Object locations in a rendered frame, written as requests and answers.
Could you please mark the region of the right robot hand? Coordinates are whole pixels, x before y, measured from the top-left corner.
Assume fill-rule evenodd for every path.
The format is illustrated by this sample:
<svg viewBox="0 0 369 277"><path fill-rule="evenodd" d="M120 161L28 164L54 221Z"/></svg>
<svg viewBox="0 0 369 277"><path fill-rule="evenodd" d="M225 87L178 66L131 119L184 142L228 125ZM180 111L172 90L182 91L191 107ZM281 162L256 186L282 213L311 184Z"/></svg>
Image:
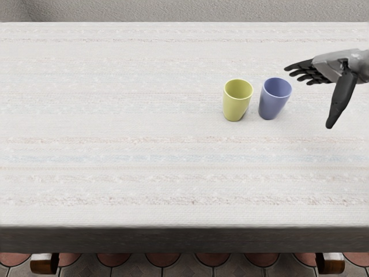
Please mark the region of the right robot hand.
<svg viewBox="0 0 369 277"><path fill-rule="evenodd" d="M369 83L369 49L349 49L317 55L284 68L306 85L335 84L325 126L331 129L351 100L355 86Z"/></svg>

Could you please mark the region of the blue-purple cup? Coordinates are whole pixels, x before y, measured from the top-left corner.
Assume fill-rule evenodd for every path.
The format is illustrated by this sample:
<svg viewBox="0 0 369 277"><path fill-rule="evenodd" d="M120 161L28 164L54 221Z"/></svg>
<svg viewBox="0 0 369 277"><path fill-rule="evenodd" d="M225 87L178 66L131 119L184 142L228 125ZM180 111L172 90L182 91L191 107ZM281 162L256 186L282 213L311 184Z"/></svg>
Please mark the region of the blue-purple cup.
<svg viewBox="0 0 369 277"><path fill-rule="evenodd" d="M291 94L291 84L285 79L273 77L265 80L259 99L259 115L265 120L275 119Z"/></svg>

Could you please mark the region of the yellow-green cup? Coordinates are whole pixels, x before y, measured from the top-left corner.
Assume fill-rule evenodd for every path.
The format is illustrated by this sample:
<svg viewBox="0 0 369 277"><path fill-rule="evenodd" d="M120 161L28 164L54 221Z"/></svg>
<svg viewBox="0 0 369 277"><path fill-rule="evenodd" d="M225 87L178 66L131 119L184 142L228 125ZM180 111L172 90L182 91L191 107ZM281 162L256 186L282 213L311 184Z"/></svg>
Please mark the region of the yellow-green cup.
<svg viewBox="0 0 369 277"><path fill-rule="evenodd" d="M223 115L231 122L242 119L253 95L253 86L246 80L232 79L223 89Z"/></svg>

